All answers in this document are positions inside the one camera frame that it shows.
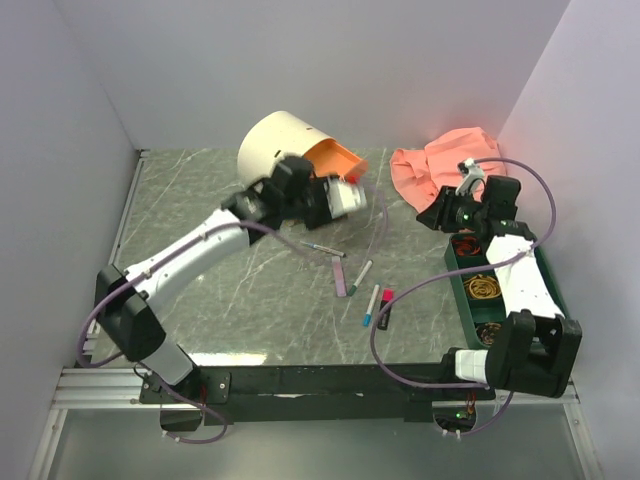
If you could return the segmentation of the blue capped marker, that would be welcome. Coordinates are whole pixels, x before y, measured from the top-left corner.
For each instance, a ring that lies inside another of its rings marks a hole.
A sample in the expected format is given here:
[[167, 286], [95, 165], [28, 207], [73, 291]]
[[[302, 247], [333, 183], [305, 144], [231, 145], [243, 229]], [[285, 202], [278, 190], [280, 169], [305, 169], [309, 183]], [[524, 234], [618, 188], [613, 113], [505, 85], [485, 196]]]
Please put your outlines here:
[[373, 316], [373, 311], [374, 311], [374, 307], [376, 305], [379, 293], [380, 293], [380, 289], [381, 289], [381, 285], [379, 283], [376, 283], [373, 287], [371, 296], [369, 298], [368, 304], [367, 304], [367, 308], [365, 311], [365, 315], [363, 318], [363, 326], [364, 327], [368, 327], [371, 320], [372, 320], [372, 316]]

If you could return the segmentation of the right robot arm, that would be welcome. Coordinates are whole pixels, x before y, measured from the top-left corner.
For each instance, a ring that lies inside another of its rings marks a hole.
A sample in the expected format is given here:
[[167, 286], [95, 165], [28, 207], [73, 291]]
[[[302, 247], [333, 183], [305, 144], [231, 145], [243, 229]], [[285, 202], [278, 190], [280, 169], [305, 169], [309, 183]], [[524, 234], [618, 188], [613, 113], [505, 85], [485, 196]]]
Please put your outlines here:
[[447, 397], [462, 397], [475, 382], [558, 398], [569, 382], [582, 330], [550, 293], [536, 237], [515, 218], [520, 189], [511, 177], [468, 172], [416, 217], [477, 247], [465, 253], [450, 244], [444, 255], [468, 342], [438, 374]]

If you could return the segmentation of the lilac correction tape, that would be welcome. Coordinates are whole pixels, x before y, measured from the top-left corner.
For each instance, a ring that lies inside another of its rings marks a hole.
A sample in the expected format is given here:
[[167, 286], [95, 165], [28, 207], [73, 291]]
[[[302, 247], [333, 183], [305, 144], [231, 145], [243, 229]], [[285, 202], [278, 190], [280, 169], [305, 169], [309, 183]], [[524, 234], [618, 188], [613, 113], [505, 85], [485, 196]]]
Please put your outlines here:
[[336, 295], [340, 298], [347, 296], [346, 280], [340, 256], [332, 257], [332, 272], [334, 275]]

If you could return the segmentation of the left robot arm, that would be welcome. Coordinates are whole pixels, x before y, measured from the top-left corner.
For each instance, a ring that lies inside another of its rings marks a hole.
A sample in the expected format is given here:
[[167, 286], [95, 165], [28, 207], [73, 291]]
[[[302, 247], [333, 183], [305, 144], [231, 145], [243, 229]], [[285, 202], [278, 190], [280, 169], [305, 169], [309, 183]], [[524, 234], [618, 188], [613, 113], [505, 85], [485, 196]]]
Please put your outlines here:
[[270, 176], [231, 195], [160, 253], [125, 270], [103, 269], [96, 285], [103, 296], [96, 306], [97, 323], [127, 360], [158, 375], [173, 399], [193, 399], [200, 388], [197, 368], [161, 325], [164, 304], [217, 262], [274, 233], [286, 220], [300, 220], [313, 230], [342, 217], [342, 194], [357, 191], [337, 175], [317, 176], [303, 157], [284, 157]]

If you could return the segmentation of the round cream drawer cabinet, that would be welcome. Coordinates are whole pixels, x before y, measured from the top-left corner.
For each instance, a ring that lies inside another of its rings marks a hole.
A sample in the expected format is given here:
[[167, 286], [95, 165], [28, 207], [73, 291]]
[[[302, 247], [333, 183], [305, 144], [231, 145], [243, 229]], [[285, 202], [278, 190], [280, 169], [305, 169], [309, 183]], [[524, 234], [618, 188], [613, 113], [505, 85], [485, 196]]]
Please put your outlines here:
[[248, 186], [269, 177], [275, 164], [287, 155], [309, 160], [318, 177], [337, 174], [359, 178], [368, 170], [368, 162], [336, 139], [287, 111], [276, 111], [254, 125], [241, 142], [237, 170]]

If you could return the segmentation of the green capped marker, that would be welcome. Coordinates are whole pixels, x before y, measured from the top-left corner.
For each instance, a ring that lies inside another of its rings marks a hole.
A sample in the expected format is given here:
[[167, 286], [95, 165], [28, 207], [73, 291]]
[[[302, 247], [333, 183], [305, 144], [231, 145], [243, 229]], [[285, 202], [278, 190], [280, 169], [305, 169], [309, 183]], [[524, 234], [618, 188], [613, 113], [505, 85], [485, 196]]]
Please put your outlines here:
[[349, 287], [349, 290], [347, 291], [348, 296], [353, 296], [355, 294], [355, 292], [363, 282], [364, 278], [366, 277], [368, 272], [371, 270], [372, 266], [373, 266], [373, 261], [371, 259], [367, 260], [364, 266], [362, 267], [361, 271], [359, 272], [358, 276], [353, 281], [352, 285]]

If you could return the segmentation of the pink highlighter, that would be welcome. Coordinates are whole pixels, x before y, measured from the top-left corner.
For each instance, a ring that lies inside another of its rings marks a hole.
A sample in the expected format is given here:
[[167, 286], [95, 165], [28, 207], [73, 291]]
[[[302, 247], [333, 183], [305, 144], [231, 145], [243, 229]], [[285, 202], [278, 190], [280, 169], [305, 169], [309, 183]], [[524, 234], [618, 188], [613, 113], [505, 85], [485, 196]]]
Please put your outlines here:
[[390, 288], [385, 288], [382, 293], [380, 305], [379, 305], [379, 315], [377, 321], [377, 329], [382, 331], [387, 331], [389, 326], [389, 320], [391, 315], [391, 308], [388, 307], [388, 304], [391, 303], [394, 299], [394, 290]]

